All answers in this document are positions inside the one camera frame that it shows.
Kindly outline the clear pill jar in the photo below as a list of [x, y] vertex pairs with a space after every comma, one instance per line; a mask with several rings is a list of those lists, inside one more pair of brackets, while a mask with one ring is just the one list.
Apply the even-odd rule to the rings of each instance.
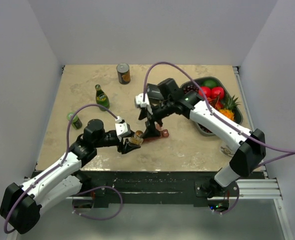
[[133, 136], [129, 139], [129, 142], [130, 142], [131, 144], [134, 144], [134, 145], [140, 146], [140, 145], [143, 143], [143, 141], [144, 141], [144, 139], [142, 138], [143, 134], [144, 134], [144, 133], [143, 133], [141, 130], [137, 130], [137, 131], [133, 134]]

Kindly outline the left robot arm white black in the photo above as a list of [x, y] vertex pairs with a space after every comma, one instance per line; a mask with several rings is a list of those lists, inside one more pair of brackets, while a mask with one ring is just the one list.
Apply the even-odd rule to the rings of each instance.
[[42, 213], [66, 197], [88, 195], [91, 184], [82, 179], [81, 168], [96, 157], [99, 148], [116, 147], [122, 155], [141, 148], [141, 144], [131, 142], [134, 136], [129, 124], [120, 118], [110, 131], [105, 131], [102, 120], [90, 120], [58, 160], [35, 177], [6, 187], [0, 205], [4, 232], [25, 234], [37, 224]]

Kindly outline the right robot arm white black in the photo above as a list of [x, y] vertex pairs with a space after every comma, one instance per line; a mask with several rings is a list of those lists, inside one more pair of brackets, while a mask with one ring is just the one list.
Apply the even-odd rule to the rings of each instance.
[[234, 152], [229, 164], [219, 170], [210, 184], [213, 195], [220, 197], [228, 191], [228, 185], [240, 177], [249, 176], [266, 156], [264, 133], [256, 129], [238, 125], [207, 105], [205, 98], [190, 91], [185, 93], [176, 81], [168, 78], [158, 84], [164, 101], [152, 105], [147, 93], [141, 93], [134, 99], [134, 104], [141, 110], [139, 119], [147, 119], [145, 138], [155, 137], [154, 123], [162, 125], [162, 120], [172, 114], [183, 115], [198, 123], [218, 136]]

